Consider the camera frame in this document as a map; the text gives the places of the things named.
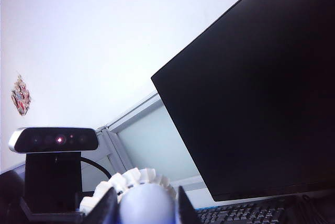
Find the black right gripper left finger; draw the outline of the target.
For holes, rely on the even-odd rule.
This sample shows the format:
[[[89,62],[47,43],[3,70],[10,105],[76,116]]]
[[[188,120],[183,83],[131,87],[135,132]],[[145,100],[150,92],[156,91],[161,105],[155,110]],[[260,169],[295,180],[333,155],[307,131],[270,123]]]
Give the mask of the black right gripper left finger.
[[[117,193],[112,187],[88,214],[87,223],[119,223],[118,211],[119,205],[117,203]]]

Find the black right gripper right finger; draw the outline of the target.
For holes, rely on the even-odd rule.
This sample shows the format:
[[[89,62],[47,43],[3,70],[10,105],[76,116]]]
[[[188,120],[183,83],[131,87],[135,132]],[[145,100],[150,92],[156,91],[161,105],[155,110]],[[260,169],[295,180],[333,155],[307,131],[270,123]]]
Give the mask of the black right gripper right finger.
[[[177,223],[179,224],[201,224],[200,219],[182,186],[178,187]]]

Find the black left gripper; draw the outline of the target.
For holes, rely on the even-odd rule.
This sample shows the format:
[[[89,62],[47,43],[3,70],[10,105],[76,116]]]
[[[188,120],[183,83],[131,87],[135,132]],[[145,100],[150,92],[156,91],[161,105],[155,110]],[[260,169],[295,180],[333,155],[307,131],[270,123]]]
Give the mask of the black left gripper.
[[[20,206],[30,222],[81,223],[84,214],[79,211],[81,195],[24,196]]]

